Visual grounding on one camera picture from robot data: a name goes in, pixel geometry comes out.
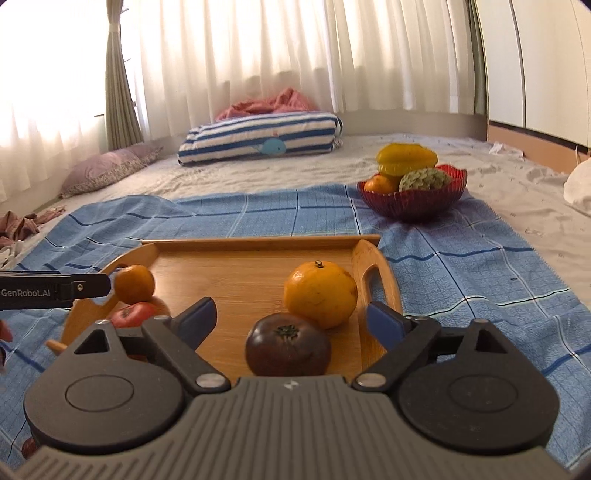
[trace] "blue cloth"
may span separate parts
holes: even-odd
[[[468,193],[437,221],[417,226],[380,217],[344,185],[176,202],[130,196],[66,215],[19,268],[99,271],[140,239],[360,233],[382,236],[404,313],[446,326],[484,317],[517,344],[560,394],[547,450],[565,466],[577,462],[591,445],[591,313],[524,239]],[[0,459],[13,468],[30,436],[25,389],[51,363],[43,343],[60,337],[66,315],[4,312],[15,341],[3,344],[9,355],[0,377]]]

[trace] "green custard apple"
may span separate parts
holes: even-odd
[[[404,190],[437,190],[449,185],[452,178],[438,168],[421,168],[408,172],[400,180],[399,192]]]

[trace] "wooden tray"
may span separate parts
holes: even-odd
[[[352,380],[384,354],[365,323],[365,308],[371,301],[368,275],[375,269],[388,304],[402,311],[397,283],[376,247],[379,239],[379,235],[345,235],[144,241],[102,272],[145,265],[156,280],[155,296],[166,303],[173,316],[202,297],[213,298],[217,326],[197,352],[234,382],[252,375],[244,358],[252,325],[266,315],[285,311],[283,284],[289,274],[306,261],[333,261],[353,275],[359,299],[350,320],[328,331],[333,347],[328,373]],[[113,292],[102,305],[91,299],[77,300],[66,319],[61,344],[51,340],[47,346],[59,353],[92,322],[107,318],[120,307]]]

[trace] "gray ribbed grip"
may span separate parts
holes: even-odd
[[[354,391],[336,375],[243,378],[226,393],[197,397],[175,427],[143,447],[101,457],[44,447],[17,475],[23,480],[569,478],[542,448],[479,458],[433,445],[398,417],[388,397]]]

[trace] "tomato stem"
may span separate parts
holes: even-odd
[[[295,325],[281,325],[275,329],[275,332],[280,337],[283,337],[284,340],[292,340],[300,333],[300,329]]]

